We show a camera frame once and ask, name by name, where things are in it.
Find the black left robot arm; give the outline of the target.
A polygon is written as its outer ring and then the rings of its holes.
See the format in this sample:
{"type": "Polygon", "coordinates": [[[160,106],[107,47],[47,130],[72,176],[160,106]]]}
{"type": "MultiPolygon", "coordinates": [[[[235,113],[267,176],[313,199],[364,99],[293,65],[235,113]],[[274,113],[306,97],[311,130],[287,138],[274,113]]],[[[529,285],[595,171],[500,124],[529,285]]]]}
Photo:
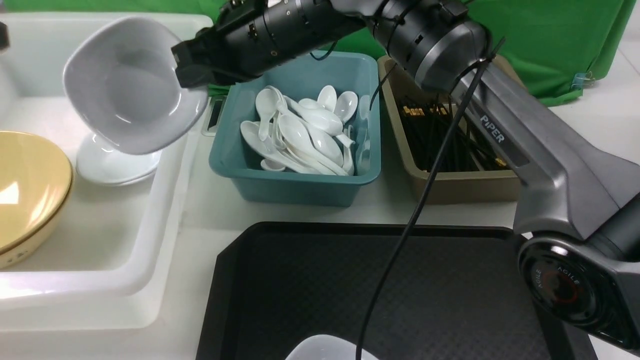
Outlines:
{"type": "Polygon", "coordinates": [[[9,27],[6,23],[0,22],[0,52],[6,51],[10,47],[9,27]]]}

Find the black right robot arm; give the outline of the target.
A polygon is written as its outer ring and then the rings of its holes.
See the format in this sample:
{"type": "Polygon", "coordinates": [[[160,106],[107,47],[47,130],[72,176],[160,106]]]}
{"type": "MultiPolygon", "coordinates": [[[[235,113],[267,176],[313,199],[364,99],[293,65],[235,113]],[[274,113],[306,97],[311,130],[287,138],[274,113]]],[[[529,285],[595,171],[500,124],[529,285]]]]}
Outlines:
{"type": "Polygon", "coordinates": [[[229,0],[172,47],[182,88],[235,85],[368,27],[426,92],[449,94],[521,182],[518,269],[542,309],[639,355],[639,166],[593,146],[492,63],[459,0],[229,0]]]}

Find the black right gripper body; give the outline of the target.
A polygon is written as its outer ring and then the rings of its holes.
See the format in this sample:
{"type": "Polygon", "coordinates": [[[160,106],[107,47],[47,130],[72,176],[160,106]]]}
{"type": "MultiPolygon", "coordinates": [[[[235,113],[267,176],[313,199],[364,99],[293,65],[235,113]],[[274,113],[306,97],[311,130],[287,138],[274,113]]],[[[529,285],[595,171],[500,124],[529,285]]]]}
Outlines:
{"type": "Polygon", "coordinates": [[[311,32],[295,0],[228,0],[213,26],[171,48],[182,88],[257,79],[311,48],[311,32]]]}

